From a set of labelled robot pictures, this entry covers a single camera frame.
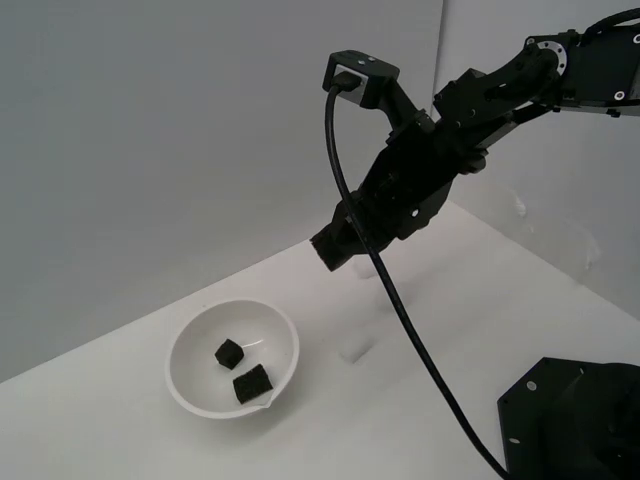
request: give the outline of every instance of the white tabletop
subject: white tabletop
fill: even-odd
[[[495,402],[543,356],[640,364],[640,323],[458,207],[385,253],[442,374],[502,459]],[[182,324],[255,297],[300,334],[288,389],[205,420],[163,376]],[[374,340],[355,363],[345,349]],[[493,479],[405,338],[377,278],[331,274],[305,242],[0,384],[6,479]]]

